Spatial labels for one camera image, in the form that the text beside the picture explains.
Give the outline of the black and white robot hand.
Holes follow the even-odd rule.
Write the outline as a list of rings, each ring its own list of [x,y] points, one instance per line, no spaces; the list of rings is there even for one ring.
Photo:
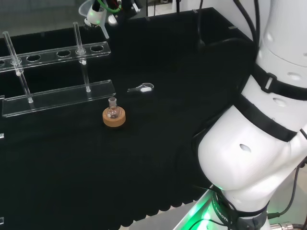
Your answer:
[[[139,0],[93,0],[84,22],[90,27],[101,26],[106,13],[106,22],[115,26],[136,16],[142,8]]]

